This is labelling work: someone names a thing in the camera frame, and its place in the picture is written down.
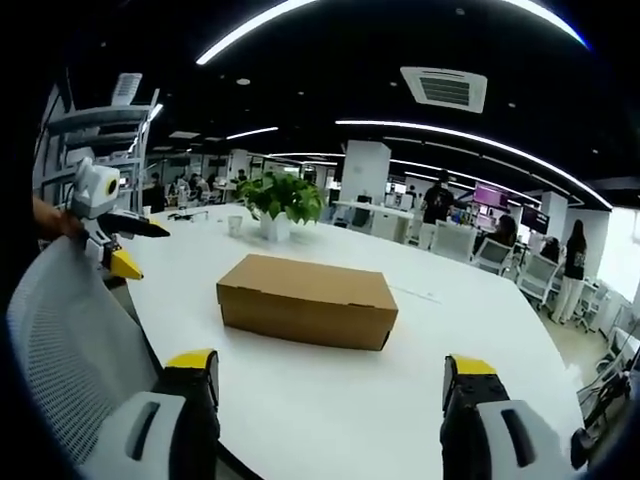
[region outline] human hand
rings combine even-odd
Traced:
[[[76,238],[84,230],[82,222],[71,212],[58,210],[37,197],[33,197],[33,216],[46,240],[55,240],[63,235]]]

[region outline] desk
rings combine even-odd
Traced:
[[[444,357],[486,360],[512,398],[560,436],[581,427],[560,354],[513,282],[415,248],[324,224],[268,243],[237,205],[166,220],[168,238],[122,240],[144,271],[129,290],[161,363],[220,354],[221,442],[265,480],[440,479]],[[227,216],[244,215],[242,238]],[[381,352],[306,345],[225,328],[216,282],[248,253],[383,272],[399,307]]]
[[[371,203],[339,200],[336,201],[335,204],[342,205],[344,207],[369,210],[373,214],[371,235],[374,237],[386,238],[387,240],[397,243],[405,243],[409,222],[413,220],[413,213],[381,205],[374,205]]]

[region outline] black ceiling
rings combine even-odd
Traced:
[[[393,158],[446,167],[519,191],[549,188],[532,176],[538,175],[586,206],[602,208],[562,176],[502,149],[422,130],[334,124],[384,120],[489,138],[587,183],[640,178],[640,97],[632,71],[637,55],[627,53],[640,45],[631,46],[626,34],[634,31],[633,16],[624,18],[611,3],[546,2],[581,34],[587,49],[501,0],[318,0],[263,25],[207,65],[196,64],[209,46],[281,1],[121,3],[97,16],[98,23],[83,29],[72,44],[74,101],[80,108],[107,104],[120,72],[141,72],[136,101],[148,101],[160,88],[165,107],[153,122],[150,148],[188,148],[189,141],[168,138],[175,130],[202,134],[191,142],[202,144],[194,152],[203,153],[232,148],[341,153],[349,139],[400,137],[428,144],[385,140]],[[483,113],[416,103],[400,74],[403,66],[486,76]],[[238,85],[240,78],[250,85]],[[203,140],[272,126],[279,130]],[[394,174],[406,170],[433,174],[392,165]],[[599,193],[615,204],[640,204],[640,189],[608,191],[606,182],[599,185]]]

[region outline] brown cardboard box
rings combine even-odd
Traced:
[[[217,285],[224,324],[330,347],[382,350],[398,307],[381,273],[247,255]]]

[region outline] potted plant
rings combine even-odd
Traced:
[[[251,216],[260,220],[262,236],[274,242],[289,238],[291,222],[317,222],[324,207],[315,185],[288,174],[269,172],[241,182],[236,195],[245,201]]]

